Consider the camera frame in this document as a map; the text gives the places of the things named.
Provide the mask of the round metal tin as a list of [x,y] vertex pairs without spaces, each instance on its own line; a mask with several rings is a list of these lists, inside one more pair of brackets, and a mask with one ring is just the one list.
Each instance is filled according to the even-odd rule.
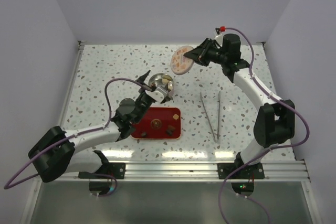
[[174,94],[174,88],[172,91],[169,91],[168,90],[168,84],[171,83],[173,84],[173,86],[175,86],[175,83],[174,83],[174,80],[172,78],[172,80],[170,80],[169,83],[167,84],[163,84],[162,83],[162,76],[164,75],[164,73],[157,73],[157,74],[154,74],[150,79],[149,79],[149,82],[148,82],[148,85],[150,86],[151,84],[155,84],[156,87],[162,87],[162,88],[165,88],[167,91],[168,91],[168,96],[172,97],[172,95]]

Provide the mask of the tan square Sweet chocolate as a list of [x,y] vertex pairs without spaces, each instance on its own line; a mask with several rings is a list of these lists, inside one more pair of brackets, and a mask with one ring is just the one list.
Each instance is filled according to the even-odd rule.
[[166,74],[164,74],[164,75],[162,76],[162,78],[163,78],[163,79],[166,79],[166,80],[172,80],[172,77],[169,76],[169,75],[166,75]]

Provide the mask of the round metal tin lid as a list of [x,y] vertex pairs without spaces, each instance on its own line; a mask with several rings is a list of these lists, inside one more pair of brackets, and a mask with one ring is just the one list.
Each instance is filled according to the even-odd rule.
[[175,51],[170,62],[170,67],[174,74],[183,75],[192,68],[194,61],[184,56],[191,50],[193,50],[191,46],[182,46]]

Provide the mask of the metal tweezers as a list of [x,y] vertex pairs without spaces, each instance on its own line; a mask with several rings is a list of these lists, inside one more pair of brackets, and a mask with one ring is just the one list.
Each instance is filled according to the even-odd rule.
[[220,131],[220,124],[221,124],[220,123],[221,122],[221,117],[220,117],[221,92],[219,91],[218,95],[217,95],[218,106],[217,106],[217,129],[216,129],[216,133],[213,129],[212,123],[211,123],[209,115],[207,113],[207,109],[206,109],[206,106],[205,106],[205,103],[204,103],[204,100],[203,100],[203,95],[202,95],[201,92],[199,94],[200,94],[199,98],[200,98],[200,101],[201,101],[201,104],[202,104],[202,107],[203,107],[203,110],[204,110],[204,113],[205,113],[205,118],[207,119],[207,122],[208,122],[208,125],[209,125],[209,128],[210,128],[213,140],[214,140],[215,143],[217,143],[219,141],[219,131]]

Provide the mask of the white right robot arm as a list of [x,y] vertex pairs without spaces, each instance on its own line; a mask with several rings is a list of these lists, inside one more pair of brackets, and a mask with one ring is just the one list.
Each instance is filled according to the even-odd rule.
[[283,144],[295,134],[294,103],[272,95],[267,87],[250,69],[250,64],[241,58],[241,41],[237,34],[225,34],[222,44],[215,39],[205,39],[196,48],[184,53],[201,66],[211,62],[222,67],[223,74],[239,87],[258,111],[254,124],[254,138],[237,156],[234,172],[246,178],[253,171],[252,165],[259,163],[262,153]]

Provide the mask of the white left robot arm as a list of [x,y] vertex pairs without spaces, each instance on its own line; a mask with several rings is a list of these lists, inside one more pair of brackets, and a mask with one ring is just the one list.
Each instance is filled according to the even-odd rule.
[[154,103],[171,101],[174,84],[166,75],[153,75],[149,82],[146,72],[133,81],[140,87],[134,100],[125,98],[116,110],[110,110],[105,123],[81,130],[63,130],[60,126],[50,128],[29,151],[38,175],[44,183],[52,182],[64,173],[89,172],[97,178],[104,178],[109,172],[108,160],[100,151],[94,151],[85,158],[73,156],[97,145],[118,142],[128,138]]

